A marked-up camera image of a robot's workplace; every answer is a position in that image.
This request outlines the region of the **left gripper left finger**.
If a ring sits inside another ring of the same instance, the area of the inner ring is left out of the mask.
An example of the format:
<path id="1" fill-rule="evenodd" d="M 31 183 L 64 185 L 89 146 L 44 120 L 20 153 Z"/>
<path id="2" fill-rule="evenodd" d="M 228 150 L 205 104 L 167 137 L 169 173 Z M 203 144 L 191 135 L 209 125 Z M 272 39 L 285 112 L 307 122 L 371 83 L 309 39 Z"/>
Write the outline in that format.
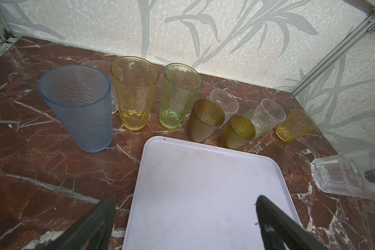
<path id="1" fill-rule="evenodd" d="M 116 201 L 108 196 L 97 203 L 68 230 L 50 243 L 47 250 L 107 250 L 115 222 Z"/>

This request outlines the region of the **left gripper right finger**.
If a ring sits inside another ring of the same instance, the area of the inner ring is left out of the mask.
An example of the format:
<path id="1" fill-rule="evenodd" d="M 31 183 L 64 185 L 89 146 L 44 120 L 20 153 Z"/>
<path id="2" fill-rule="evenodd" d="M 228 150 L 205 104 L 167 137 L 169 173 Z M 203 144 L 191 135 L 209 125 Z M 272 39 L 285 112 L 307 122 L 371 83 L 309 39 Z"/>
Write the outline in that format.
<path id="1" fill-rule="evenodd" d="M 256 213 L 266 250 L 326 249 L 264 195 L 257 199 Z"/>

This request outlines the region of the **small clear faceted glass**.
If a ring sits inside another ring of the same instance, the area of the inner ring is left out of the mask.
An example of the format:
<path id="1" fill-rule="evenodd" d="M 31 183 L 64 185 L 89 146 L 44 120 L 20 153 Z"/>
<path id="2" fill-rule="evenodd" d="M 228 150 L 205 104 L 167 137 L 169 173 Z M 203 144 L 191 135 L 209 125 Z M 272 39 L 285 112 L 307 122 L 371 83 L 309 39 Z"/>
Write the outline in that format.
<path id="1" fill-rule="evenodd" d="M 373 150 L 316 158 L 310 168 L 316 186 L 325 193 L 375 200 L 375 183 L 365 178 L 366 171 L 375 169 Z"/>

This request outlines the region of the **small yellow cup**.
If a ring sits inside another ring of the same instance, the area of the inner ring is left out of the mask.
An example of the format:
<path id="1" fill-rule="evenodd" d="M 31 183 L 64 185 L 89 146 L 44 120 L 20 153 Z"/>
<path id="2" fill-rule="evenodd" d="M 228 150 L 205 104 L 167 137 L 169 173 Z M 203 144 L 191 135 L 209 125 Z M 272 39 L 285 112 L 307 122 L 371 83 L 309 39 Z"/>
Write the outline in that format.
<path id="1" fill-rule="evenodd" d="M 286 120 L 276 127 L 276 135 L 284 142 L 291 142 L 317 130 L 317 124 L 305 110 L 292 110 Z"/>

